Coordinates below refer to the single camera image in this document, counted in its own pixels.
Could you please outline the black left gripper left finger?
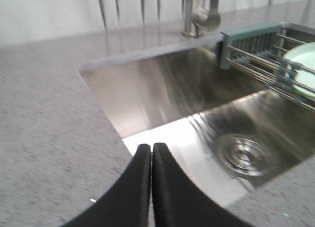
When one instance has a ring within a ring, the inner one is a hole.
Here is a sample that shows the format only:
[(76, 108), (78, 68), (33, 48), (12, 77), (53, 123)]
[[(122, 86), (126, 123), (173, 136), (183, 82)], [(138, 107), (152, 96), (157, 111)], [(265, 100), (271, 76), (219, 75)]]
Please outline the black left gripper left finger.
[(65, 227), (146, 227), (151, 191), (151, 148), (140, 144), (111, 188)]

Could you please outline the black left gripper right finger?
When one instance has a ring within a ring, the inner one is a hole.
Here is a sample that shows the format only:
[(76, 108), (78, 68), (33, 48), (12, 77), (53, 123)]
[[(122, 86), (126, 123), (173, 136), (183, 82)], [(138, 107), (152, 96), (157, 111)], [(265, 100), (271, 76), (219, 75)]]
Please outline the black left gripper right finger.
[(152, 196), (157, 227), (248, 227), (207, 197), (181, 169), (165, 143), (153, 146)]

